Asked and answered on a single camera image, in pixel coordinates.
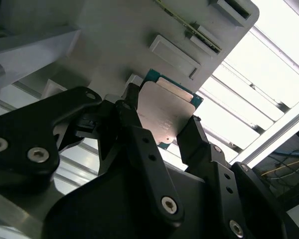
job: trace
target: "slot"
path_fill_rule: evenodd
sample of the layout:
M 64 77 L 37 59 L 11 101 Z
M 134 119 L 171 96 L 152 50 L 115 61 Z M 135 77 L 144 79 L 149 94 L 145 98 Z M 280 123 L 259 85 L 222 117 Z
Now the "slot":
M 230 5 L 240 16 L 244 19 L 249 18 L 250 14 L 240 6 L 235 0 L 224 0 L 228 5 Z
M 155 38 L 149 49 L 192 80 L 195 78 L 196 72 L 198 73 L 201 69 L 201 65 L 199 63 L 161 35 L 158 35 Z
M 196 38 L 198 38 L 201 42 L 203 42 L 204 45 L 206 45 L 210 50 L 215 52 L 216 54 L 219 54 L 222 49 L 220 46 L 215 44 L 211 39 L 209 39 L 207 36 L 196 30 L 194 27 L 192 27 L 188 22 L 186 22 L 182 17 L 180 17 L 177 13 L 173 12 L 170 8 L 168 8 L 164 3 L 162 3 L 160 0 L 154 0 L 156 4 L 158 4 L 168 15 L 175 18 L 180 24 L 182 24 L 184 27 L 186 27 L 187 31 L 194 35 Z

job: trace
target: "rectangular recess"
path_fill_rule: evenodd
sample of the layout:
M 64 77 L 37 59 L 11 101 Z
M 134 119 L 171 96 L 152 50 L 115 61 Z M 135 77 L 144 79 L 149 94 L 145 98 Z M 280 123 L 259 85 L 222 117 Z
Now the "rectangular recess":
M 238 2 L 235 0 L 224 0 L 228 5 L 230 5 L 240 16 L 244 19 L 249 18 L 250 13 L 248 13 Z
M 155 38 L 149 49 L 161 59 L 190 78 L 201 69 L 200 64 L 198 64 L 161 35 L 158 35 Z
M 245 26 L 250 13 L 241 6 L 240 0 L 214 0 L 215 7 L 237 26 Z

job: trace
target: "black metal bracket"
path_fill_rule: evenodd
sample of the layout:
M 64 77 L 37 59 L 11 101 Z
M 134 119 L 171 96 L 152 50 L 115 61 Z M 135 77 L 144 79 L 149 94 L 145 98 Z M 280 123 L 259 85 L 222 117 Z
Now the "black metal bracket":
M 252 238 L 243 216 L 235 174 L 225 166 L 223 151 L 208 142 L 200 118 L 191 117 L 177 142 L 182 161 L 188 165 L 186 172 L 204 179 L 211 188 L 223 235 Z
M 239 162 L 234 163 L 231 169 L 237 177 L 239 195 L 244 198 L 243 209 L 248 228 L 254 231 L 255 236 L 299 239 L 298 226 L 255 172 Z
M 79 87 L 0 116 L 0 188 L 41 191 L 59 165 L 61 144 L 83 138 L 65 137 L 69 124 L 102 99 Z

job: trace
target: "gray metal surface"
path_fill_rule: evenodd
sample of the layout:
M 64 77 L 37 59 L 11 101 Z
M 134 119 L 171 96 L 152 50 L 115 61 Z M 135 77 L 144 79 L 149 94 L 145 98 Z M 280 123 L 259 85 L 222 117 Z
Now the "gray metal surface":
M 0 220 L 32 239 L 39 239 L 43 223 L 0 194 Z
M 258 18 L 258 9 L 251 1 L 245 1 L 251 7 L 251 16 L 244 27 L 236 27 L 208 0 L 163 2 L 186 22 L 197 22 L 208 29 L 222 43 L 223 50 L 211 57 L 198 48 L 185 36 L 186 28 L 152 0 L 127 0 L 124 5 L 121 0 L 113 0 L 102 2 L 102 7 L 95 7 L 95 2 L 87 1 L 84 14 L 76 22 L 82 31 L 90 29 L 85 24 L 92 17 L 95 22 L 100 22 L 93 32 L 86 32 L 86 36 L 93 39 L 99 56 L 89 86 L 92 90 L 102 97 L 107 93 L 120 95 L 131 71 L 144 78 L 153 68 L 196 92 Z M 202 66 L 193 80 L 149 50 L 157 35 L 163 36 Z
M 195 112 L 195 107 L 154 82 L 146 82 L 139 94 L 138 114 L 157 143 L 172 143 Z
M 67 56 L 80 30 L 64 26 L 0 38 L 0 89 Z

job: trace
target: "fluorescent light panel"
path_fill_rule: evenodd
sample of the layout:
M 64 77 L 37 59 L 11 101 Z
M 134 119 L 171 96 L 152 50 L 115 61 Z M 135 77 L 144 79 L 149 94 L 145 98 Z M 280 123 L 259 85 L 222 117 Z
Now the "fluorescent light panel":
M 230 163 L 246 160 L 248 166 L 254 167 L 297 131 L 299 131 L 299 103 Z
M 38 101 L 36 97 L 31 96 L 14 85 L 8 85 L 1 89 L 0 100 L 16 108 L 21 108 Z
M 282 0 L 253 0 L 260 10 L 256 27 L 299 64 L 299 16 Z
M 299 102 L 299 75 L 251 33 L 246 34 L 225 61 L 289 108 Z
M 281 110 L 271 104 L 223 65 L 220 65 L 214 71 L 213 75 L 272 120 L 277 121 L 284 115 Z
M 194 114 L 201 118 L 202 125 L 242 149 L 259 137 L 257 132 L 209 99 L 204 99 Z
M 100 167 L 99 157 L 85 149 L 75 146 L 61 153 L 63 156 L 74 160 L 88 168 L 98 172 Z
M 273 125 L 272 120 L 262 114 L 259 110 L 257 110 L 243 98 L 239 97 L 224 85 L 217 82 L 215 79 L 209 78 L 204 83 L 202 88 L 210 92 L 217 99 L 222 101 L 223 104 L 228 105 L 235 112 L 237 112 L 252 124 L 258 125 L 265 130 Z

